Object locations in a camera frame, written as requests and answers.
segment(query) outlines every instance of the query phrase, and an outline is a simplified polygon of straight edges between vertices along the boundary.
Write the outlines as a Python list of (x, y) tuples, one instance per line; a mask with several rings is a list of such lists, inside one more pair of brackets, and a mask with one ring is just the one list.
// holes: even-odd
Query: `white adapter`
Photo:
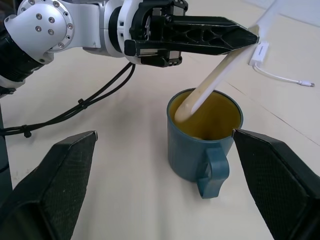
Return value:
[(252, 58), (249, 62), (250, 66), (261, 67), (261, 64), (264, 62), (269, 48), (269, 43), (267, 41), (262, 41), (259, 43), (252, 55)]

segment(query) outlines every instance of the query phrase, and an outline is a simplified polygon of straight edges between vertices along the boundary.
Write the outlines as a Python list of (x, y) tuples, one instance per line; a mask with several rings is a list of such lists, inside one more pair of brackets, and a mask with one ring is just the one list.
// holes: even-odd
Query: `silver screw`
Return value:
[(56, 8), (58, 8), (60, 6), (60, 4), (57, 1), (53, 2), (53, 6), (55, 6)]
[(166, 21), (167, 23), (171, 23), (172, 17), (171, 17), (171, 16), (165, 16), (165, 21)]
[(51, 17), (49, 17), (49, 22), (50, 22), (50, 23), (52, 23), (52, 24), (53, 24), (55, 21), (56, 21), (56, 20), (55, 20), (52, 16), (51, 16)]

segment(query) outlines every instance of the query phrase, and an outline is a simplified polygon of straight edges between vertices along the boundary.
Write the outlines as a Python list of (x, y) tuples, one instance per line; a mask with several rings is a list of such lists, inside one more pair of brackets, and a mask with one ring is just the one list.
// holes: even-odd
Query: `mug handle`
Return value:
[(216, 198), (224, 181), (229, 177), (230, 169), (227, 157), (221, 148), (206, 149), (207, 159), (202, 164), (197, 186), (203, 199)]

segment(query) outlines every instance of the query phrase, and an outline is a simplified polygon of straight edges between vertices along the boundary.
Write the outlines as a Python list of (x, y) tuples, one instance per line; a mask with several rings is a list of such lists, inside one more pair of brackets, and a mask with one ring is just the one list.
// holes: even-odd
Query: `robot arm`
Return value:
[(0, 98), (74, 47), (134, 64), (168, 67), (181, 52), (227, 54), (259, 37), (224, 17), (186, 16), (185, 0), (24, 0), (0, 33)]

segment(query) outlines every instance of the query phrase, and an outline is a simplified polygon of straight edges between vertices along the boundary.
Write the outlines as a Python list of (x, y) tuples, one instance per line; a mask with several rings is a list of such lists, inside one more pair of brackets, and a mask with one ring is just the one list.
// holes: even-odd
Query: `white cable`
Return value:
[(285, 82), (289, 82), (289, 83), (294, 83), (294, 84), (299, 84), (299, 85), (306, 86), (306, 87), (314, 87), (315, 86), (314, 83), (309, 82), (309, 81), (292, 80), (292, 79), (289, 79), (289, 78), (285, 78), (285, 77), (282, 77), (282, 76), (277, 76), (277, 75), (271, 74), (269, 72), (264, 71), (260, 67), (258, 67), (257, 63), (253, 66), (253, 69), (256, 72), (258, 72), (258, 73), (260, 73), (262, 75), (265, 75), (267, 77), (273, 78), (273, 79), (277, 79), (277, 80), (281, 80), (281, 81), (285, 81)]

